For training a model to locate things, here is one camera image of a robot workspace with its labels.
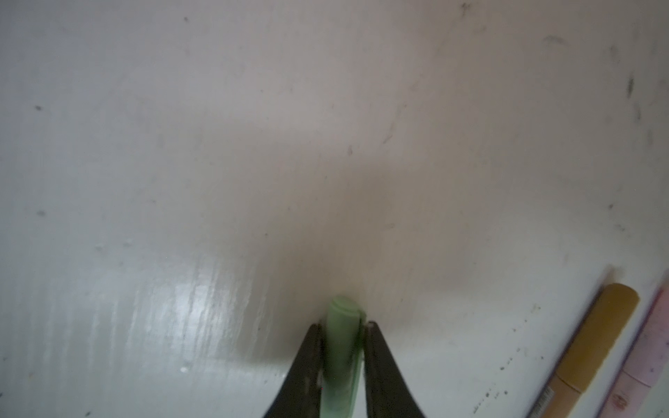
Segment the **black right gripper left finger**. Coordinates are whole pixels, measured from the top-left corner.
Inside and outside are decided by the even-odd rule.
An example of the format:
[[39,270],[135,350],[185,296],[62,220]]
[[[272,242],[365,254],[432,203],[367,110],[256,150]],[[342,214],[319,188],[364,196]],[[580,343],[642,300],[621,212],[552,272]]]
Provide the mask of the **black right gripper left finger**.
[[323,364],[324,332],[322,325],[312,324],[264,417],[318,418],[321,413]]

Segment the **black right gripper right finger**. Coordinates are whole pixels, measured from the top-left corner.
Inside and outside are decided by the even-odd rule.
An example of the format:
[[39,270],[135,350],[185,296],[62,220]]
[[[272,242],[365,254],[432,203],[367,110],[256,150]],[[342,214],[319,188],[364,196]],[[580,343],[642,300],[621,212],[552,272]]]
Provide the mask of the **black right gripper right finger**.
[[376,322],[365,325],[362,348],[367,417],[425,418]]

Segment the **green pen cap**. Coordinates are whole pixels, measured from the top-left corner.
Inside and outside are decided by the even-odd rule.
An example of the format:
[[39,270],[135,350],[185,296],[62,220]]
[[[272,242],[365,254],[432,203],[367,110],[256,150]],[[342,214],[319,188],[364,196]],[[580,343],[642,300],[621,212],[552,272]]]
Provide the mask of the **green pen cap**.
[[362,370],[366,313],[352,299],[334,297],[324,320],[321,417],[350,417]]

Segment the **brown pen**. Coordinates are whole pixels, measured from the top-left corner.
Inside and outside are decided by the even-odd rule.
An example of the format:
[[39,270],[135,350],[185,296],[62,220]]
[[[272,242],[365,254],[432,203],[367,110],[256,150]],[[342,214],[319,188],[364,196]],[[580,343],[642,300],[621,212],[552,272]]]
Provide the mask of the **brown pen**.
[[639,303],[638,293],[620,283],[601,290],[534,402],[529,418],[571,414]]

